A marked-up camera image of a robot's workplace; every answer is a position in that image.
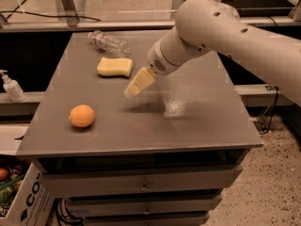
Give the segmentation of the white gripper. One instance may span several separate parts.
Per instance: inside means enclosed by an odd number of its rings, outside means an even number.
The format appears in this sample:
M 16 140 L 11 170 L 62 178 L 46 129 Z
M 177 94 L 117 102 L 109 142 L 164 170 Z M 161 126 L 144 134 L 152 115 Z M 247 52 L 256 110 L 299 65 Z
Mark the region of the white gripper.
M 179 48 L 163 39 L 158 40 L 150 48 L 148 62 L 150 67 L 141 68 L 124 91 L 127 98 L 134 98 L 152 85 L 157 80 L 156 74 L 169 75 L 182 65 L 179 59 Z

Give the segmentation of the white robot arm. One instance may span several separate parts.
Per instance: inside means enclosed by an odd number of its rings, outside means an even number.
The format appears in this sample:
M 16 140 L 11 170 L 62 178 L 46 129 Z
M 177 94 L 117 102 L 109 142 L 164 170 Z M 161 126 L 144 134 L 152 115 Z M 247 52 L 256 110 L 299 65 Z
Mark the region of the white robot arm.
M 159 75 L 210 51 L 222 54 L 301 105 L 301 40 L 243 23 L 235 8 L 214 0 L 186 0 L 175 25 L 150 48 L 124 94 L 133 98 Z

